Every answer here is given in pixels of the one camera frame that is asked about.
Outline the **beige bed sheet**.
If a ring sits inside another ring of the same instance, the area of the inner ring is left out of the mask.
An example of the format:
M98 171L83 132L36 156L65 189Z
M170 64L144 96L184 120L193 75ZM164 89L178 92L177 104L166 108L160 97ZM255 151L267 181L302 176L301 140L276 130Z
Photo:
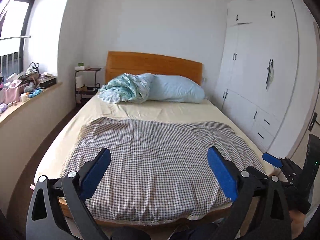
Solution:
M82 126L100 117L111 119L136 119L164 123L195 123L216 121L227 124L241 137L258 157L266 174L271 175L275 168L263 161L262 152L247 135L209 100L201 103L177 103L167 101L146 101L144 103L122 102L108 104L94 96L76 113L52 142L44 154L34 176L34 183L42 175L49 179L59 178L64 163L72 153Z

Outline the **brown checkered blanket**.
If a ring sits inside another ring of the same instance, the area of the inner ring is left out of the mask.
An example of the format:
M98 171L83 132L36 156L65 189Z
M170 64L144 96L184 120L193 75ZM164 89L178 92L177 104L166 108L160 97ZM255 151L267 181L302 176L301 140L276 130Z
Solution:
M198 220L229 203L207 152L215 146L244 170L262 164L244 139L215 121L170 124L102 117L82 127L62 175L80 170L102 148L111 162L86 205L93 217L132 225Z

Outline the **white built-in wardrobe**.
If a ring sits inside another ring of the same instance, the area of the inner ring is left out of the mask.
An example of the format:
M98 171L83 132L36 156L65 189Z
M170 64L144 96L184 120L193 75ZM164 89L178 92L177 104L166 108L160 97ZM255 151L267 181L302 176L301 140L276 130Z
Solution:
M238 0L227 10L217 107L265 152L291 101L298 67L292 0Z

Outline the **black bedside rack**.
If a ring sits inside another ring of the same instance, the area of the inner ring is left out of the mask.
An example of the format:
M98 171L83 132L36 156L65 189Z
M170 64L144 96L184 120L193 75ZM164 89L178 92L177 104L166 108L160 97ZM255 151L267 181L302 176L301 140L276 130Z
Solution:
M97 74L101 71L101 68L91 68L85 66L77 66L74 70L74 93L75 93L75 105L76 108L81 108L86 104L91 97L100 89L100 83L97 81ZM85 84L85 77L83 73L93 73L94 81L93 85Z

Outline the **crumpled teal floral quilt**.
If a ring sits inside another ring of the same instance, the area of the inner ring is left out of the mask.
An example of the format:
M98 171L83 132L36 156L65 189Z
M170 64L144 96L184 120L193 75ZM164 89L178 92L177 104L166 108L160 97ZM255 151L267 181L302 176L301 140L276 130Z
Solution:
M144 103L149 98L153 80L154 75L151 73L124 73L103 85L99 89L98 98L106 103Z

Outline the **light blue pillow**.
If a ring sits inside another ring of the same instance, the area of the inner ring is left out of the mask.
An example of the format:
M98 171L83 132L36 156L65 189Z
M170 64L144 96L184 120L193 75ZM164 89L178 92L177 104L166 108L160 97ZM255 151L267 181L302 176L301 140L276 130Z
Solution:
M148 100L151 101L201 103L205 98L203 88L187 77L151 73L140 74L138 77L149 81Z

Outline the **cluttered windowsill items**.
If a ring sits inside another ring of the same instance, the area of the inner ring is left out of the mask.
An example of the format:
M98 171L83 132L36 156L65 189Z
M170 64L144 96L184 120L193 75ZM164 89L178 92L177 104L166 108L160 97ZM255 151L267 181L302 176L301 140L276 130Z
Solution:
M1 114L18 102L26 102L57 83L57 77L40 73L39 64L32 62L26 71L1 75Z

